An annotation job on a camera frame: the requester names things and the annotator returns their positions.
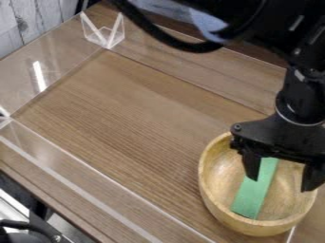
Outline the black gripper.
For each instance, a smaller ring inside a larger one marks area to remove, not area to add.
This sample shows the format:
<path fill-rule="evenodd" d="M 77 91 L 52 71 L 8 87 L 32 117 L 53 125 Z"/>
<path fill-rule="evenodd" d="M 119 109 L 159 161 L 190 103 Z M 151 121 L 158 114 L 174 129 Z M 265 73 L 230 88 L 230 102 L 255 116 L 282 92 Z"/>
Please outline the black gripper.
<path fill-rule="evenodd" d="M 242 154 L 246 176 L 258 180 L 262 157 L 305 163 L 301 191 L 310 192 L 325 183 L 325 127 L 301 126 L 277 113 L 262 120 L 231 126 L 231 148 Z"/>

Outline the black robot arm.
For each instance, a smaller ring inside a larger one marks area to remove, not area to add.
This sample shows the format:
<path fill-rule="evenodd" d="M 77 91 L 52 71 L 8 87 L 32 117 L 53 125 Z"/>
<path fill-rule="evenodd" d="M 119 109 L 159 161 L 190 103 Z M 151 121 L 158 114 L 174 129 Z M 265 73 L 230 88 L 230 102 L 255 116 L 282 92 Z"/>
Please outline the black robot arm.
<path fill-rule="evenodd" d="M 245 41 L 287 63 L 274 114 L 231 126 L 231 148 L 246 176 L 258 178 L 262 159 L 305 165 L 301 190 L 325 184 L 325 0 L 178 0 L 190 7 L 204 37 Z"/>

